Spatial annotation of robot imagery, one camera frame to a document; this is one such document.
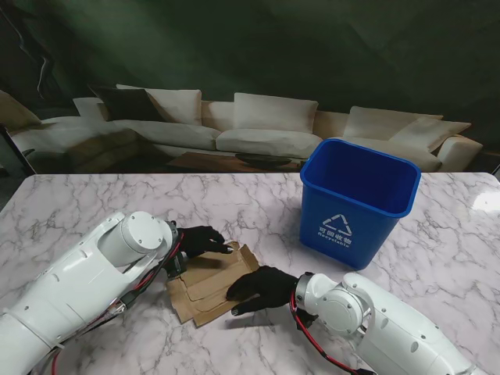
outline white robotic arm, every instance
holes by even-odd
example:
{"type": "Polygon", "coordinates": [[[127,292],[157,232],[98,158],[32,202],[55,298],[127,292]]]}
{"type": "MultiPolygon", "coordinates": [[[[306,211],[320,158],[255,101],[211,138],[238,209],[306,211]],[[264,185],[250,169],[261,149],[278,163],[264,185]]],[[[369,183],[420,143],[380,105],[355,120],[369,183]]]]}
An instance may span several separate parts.
{"type": "Polygon", "coordinates": [[[357,273],[341,284],[303,275],[295,302],[347,339],[379,375],[486,375],[423,314],[357,273]]]}
{"type": "Polygon", "coordinates": [[[4,309],[2,374],[25,375],[55,346],[93,323],[155,259],[169,255],[177,236],[172,223],[146,212],[116,213],[99,224],[4,309]],[[121,272],[122,266],[129,268],[121,272]]]}

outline brown cardboard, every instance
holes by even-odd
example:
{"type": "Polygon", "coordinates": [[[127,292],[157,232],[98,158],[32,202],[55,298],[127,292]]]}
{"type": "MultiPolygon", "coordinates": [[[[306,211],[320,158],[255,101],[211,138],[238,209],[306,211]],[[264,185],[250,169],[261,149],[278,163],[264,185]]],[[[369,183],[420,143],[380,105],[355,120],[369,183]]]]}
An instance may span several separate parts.
{"type": "Polygon", "coordinates": [[[197,327],[231,310],[239,302],[227,301],[229,286],[246,273],[259,268],[257,259],[247,245],[238,249],[230,245],[232,254],[206,252],[187,261],[187,270],[167,283],[167,290],[180,322],[194,319],[197,327]]]}

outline blue trash bin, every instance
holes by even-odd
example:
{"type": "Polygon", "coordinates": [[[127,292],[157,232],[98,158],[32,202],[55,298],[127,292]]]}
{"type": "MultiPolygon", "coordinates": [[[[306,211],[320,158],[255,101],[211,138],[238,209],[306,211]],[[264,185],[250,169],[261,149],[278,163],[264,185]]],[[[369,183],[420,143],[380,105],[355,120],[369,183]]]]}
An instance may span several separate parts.
{"type": "Polygon", "coordinates": [[[411,211],[420,170],[407,160],[327,139],[300,177],[301,243],[360,270],[411,211]]]}

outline marble table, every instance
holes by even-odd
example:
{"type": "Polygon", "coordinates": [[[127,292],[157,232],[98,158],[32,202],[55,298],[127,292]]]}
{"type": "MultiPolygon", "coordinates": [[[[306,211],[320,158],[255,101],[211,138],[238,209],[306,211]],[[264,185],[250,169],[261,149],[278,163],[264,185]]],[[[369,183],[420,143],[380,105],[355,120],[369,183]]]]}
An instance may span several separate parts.
{"type": "MultiPolygon", "coordinates": [[[[0,308],[110,213],[134,210],[210,224],[262,264],[294,275],[347,270],[298,241],[298,174],[39,175],[0,213],[0,308]]],[[[415,205],[361,273],[428,315],[488,373],[500,369],[500,188],[482,173],[424,174],[415,205]]],[[[59,374],[336,374],[295,329],[287,307],[201,328],[181,325],[157,280],[119,318],[62,352],[59,374]]],[[[356,366],[348,345],[312,333],[356,366]]]]}

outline dark pillow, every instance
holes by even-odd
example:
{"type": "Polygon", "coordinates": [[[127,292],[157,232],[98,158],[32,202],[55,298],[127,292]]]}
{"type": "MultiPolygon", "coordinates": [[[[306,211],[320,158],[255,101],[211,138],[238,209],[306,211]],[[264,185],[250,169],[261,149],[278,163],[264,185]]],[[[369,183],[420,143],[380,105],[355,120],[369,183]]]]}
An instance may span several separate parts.
{"type": "Polygon", "coordinates": [[[120,90],[114,87],[88,85],[109,111],[109,120],[162,121],[145,89],[120,90]]]}

